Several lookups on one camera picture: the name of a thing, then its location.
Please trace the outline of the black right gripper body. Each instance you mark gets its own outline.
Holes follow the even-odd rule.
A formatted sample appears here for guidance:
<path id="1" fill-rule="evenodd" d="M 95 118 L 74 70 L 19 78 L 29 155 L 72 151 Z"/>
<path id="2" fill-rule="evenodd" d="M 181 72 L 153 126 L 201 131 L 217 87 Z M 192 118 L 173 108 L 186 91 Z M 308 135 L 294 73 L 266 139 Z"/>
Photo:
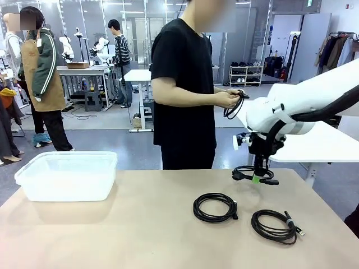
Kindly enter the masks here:
<path id="1" fill-rule="evenodd" d="M 249 136 L 248 150 L 254 156 L 255 167 L 267 166 L 269 157 L 275 155 L 284 146 L 285 135 L 269 136 L 267 133 L 251 132 Z"/>

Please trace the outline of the person's right hand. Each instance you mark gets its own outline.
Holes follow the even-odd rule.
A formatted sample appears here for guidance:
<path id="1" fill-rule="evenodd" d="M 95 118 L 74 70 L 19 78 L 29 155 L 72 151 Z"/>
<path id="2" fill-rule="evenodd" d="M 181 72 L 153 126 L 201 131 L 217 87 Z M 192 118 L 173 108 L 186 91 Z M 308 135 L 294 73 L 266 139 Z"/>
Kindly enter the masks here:
<path id="1" fill-rule="evenodd" d="M 236 97 L 226 93 L 225 91 L 214 94 L 215 105 L 221 108 L 234 108 L 238 103 L 240 96 Z"/>

